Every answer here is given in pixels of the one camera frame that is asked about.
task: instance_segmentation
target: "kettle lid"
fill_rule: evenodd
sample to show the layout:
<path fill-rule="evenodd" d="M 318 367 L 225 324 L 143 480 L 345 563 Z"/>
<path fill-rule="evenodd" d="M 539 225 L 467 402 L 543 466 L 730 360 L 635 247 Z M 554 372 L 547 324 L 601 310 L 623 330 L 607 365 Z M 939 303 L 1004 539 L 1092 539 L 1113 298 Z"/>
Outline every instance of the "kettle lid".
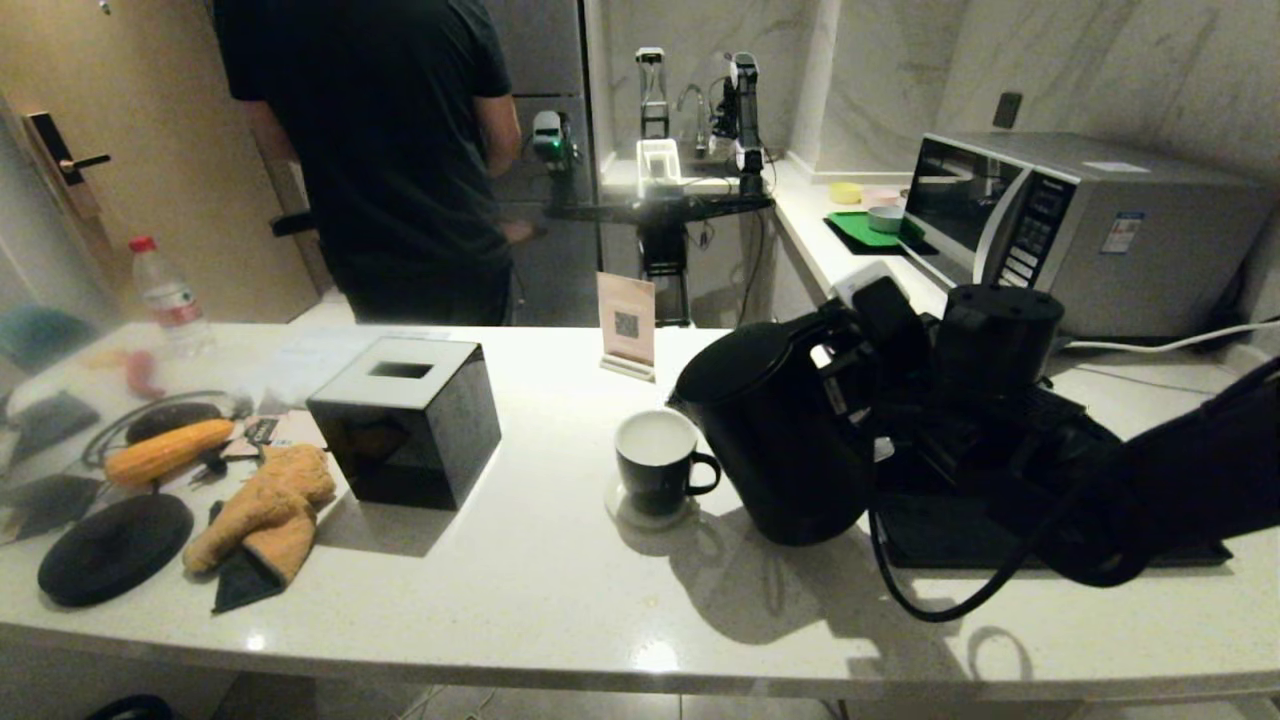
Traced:
<path fill-rule="evenodd" d="M 676 396 L 685 402 L 719 402 L 768 377 L 786 359 L 785 325 L 756 323 L 708 345 L 680 373 Z"/>

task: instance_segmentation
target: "microwave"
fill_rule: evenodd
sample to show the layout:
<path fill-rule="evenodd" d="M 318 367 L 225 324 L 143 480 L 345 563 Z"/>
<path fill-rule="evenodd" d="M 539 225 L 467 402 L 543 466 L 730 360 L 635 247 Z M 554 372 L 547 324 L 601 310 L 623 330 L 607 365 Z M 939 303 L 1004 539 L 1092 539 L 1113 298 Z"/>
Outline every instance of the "microwave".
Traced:
<path fill-rule="evenodd" d="M 1030 287 L 1076 337 L 1201 332 L 1275 201 L 1225 172 L 1071 133 L 925 135 L 900 231 L 940 284 Z"/>

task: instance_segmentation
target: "black mug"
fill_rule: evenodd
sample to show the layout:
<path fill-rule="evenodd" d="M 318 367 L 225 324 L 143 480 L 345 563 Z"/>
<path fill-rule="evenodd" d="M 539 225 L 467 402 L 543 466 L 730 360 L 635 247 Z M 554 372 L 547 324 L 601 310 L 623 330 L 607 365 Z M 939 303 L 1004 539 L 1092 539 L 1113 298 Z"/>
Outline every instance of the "black mug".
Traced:
<path fill-rule="evenodd" d="M 686 496 L 716 489 L 719 462 L 696 447 L 694 424 L 672 410 L 646 410 L 623 420 L 613 436 L 613 448 L 631 505 L 645 515 L 671 515 Z M 716 471 L 712 484 L 690 483 L 695 462 Z"/>

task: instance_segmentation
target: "qr code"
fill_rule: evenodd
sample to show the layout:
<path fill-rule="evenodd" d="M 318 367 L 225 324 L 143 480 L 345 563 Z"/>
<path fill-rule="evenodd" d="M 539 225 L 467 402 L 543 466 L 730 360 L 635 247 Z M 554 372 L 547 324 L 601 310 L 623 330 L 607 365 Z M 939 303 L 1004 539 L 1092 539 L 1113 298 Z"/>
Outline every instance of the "qr code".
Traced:
<path fill-rule="evenodd" d="M 631 315 L 630 313 L 614 313 L 613 314 L 613 331 L 622 337 L 630 337 L 631 340 L 639 340 L 640 337 L 640 316 Z"/>

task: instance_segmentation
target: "plastic water bottle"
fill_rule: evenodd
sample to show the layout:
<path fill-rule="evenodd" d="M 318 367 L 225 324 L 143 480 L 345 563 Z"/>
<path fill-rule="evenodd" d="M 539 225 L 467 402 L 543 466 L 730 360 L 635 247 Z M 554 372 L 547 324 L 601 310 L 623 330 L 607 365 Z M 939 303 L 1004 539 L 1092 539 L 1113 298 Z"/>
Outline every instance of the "plastic water bottle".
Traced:
<path fill-rule="evenodd" d="M 129 241 L 133 251 L 133 284 L 151 316 L 164 329 L 172 351 L 180 357 L 200 355 L 212 347 L 214 333 L 186 278 L 156 250 L 148 236 Z"/>

